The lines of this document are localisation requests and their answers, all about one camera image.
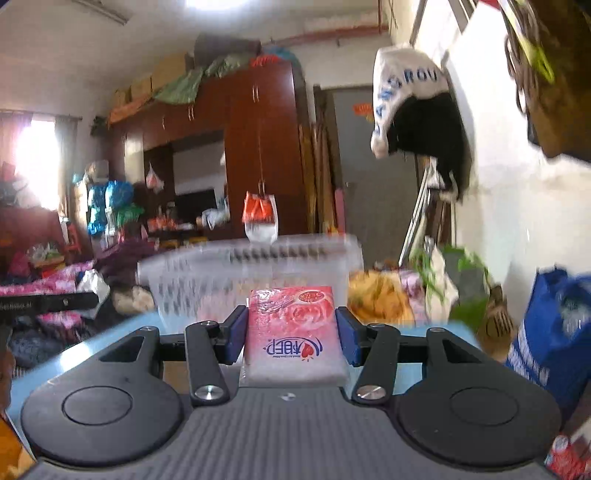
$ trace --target ceiling light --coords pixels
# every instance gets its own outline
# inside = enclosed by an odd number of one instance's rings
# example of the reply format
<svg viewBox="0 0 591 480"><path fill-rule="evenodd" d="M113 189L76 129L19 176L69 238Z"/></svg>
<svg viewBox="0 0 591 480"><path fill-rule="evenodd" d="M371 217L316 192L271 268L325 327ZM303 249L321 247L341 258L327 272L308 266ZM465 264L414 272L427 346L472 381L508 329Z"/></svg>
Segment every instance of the ceiling light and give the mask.
<svg viewBox="0 0 591 480"><path fill-rule="evenodd" d="M197 8L199 10L230 10L241 6L246 0L186 0L187 7Z"/></svg>
<svg viewBox="0 0 591 480"><path fill-rule="evenodd" d="M103 15L103 17L117 22L119 25L125 25L129 18L124 17L120 13L103 5L100 0L72 0L75 4L83 5L84 7Z"/></svg>

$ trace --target sunlight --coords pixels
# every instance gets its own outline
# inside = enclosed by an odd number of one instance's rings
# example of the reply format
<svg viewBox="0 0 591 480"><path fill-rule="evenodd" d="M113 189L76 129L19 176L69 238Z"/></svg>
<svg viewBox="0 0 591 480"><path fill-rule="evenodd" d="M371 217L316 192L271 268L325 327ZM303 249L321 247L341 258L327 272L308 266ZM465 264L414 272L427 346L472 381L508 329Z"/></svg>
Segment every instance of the sunlight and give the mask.
<svg viewBox="0 0 591 480"><path fill-rule="evenodd" d="M33 120L18 140L16 173L28 180L31 191L41 206L57 210L60 203L57 189L60 156L55 123Z"/></svg>

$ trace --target gray ridged surface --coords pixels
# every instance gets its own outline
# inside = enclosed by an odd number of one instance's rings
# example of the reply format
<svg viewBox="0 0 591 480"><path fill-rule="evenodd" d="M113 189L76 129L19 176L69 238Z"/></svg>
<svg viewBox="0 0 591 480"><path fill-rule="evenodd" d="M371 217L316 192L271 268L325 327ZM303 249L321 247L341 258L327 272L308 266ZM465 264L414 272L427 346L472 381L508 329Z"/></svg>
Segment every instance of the gray ridged surface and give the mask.
<svg viewBox="0 0 591 480"><path fill-rule="evenodd" d="M285 400L286 393L295 398ZM385 413L347 403L337 388L241 388L224 406L195 410L166 447L141 462L97 472L41 463L26 475L27 480L552 478L534 463L495 473L435 463L406 445Z"/></svg>

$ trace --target pink tissue pack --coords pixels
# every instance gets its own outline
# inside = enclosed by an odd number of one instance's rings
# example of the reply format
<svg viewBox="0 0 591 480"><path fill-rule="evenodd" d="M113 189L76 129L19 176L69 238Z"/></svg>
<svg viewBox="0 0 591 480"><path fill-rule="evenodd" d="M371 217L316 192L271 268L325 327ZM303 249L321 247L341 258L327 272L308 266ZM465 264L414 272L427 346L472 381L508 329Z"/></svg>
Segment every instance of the pink tissue pack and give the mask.
<svg viewBox="0 0 591 480"><path fill-rule="evenodd" d="M345 385L330 287L256 290L249 299L243 385Z"/></svg>

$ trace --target yellow cloth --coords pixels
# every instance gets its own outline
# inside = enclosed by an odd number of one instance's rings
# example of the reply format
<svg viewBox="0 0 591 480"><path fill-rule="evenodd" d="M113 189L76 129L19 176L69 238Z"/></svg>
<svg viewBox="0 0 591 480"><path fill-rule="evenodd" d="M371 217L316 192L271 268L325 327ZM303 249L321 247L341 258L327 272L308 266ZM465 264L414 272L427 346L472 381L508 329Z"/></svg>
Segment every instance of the yellow cloth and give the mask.
<svg viewBox="0 0 591 480"><path fill-rule="evenodd" d="M0 480L14 480L34 463L10 425L0 417Z"/></svg>
<svg viewBox="0 0 591 480"><path fill-rule="evenodd" d="M358 272L349 277L347 306L357 319L413 327L414 315L398 274L393 272Z"/></svg>

